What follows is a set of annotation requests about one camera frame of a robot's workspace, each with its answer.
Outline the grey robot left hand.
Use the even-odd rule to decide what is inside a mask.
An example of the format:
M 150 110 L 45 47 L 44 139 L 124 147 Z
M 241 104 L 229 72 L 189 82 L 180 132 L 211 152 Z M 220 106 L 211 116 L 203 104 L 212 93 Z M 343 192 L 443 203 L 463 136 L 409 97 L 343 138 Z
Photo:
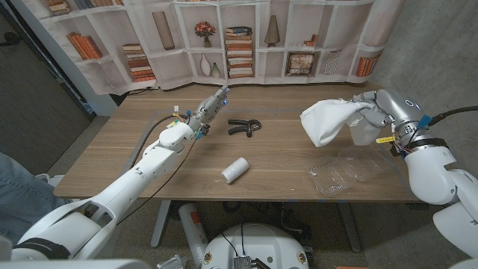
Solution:
M 214 120 L 220 109 L 227 104 L 229 86 L 222 86 L 215 94 L 204 99 L 192 113 L 187 125 L 193 130 L 195 136 L 201 128 Z

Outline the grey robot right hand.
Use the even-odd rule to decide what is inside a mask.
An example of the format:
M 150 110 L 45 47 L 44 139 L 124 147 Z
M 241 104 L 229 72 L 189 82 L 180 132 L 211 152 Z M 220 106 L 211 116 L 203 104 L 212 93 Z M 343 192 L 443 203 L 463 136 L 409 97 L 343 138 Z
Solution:
M 373 127 L 385 128 L 393 123 L 394 130 L 403 143 L 434 138 L 429 129 L 418 128 L 424 116 L 419 105 L 397 91 L 385 89 L 368 91 L 354 96 L 352 101 L 372 105 L 372 108 L 360 108 L 358 112 Z

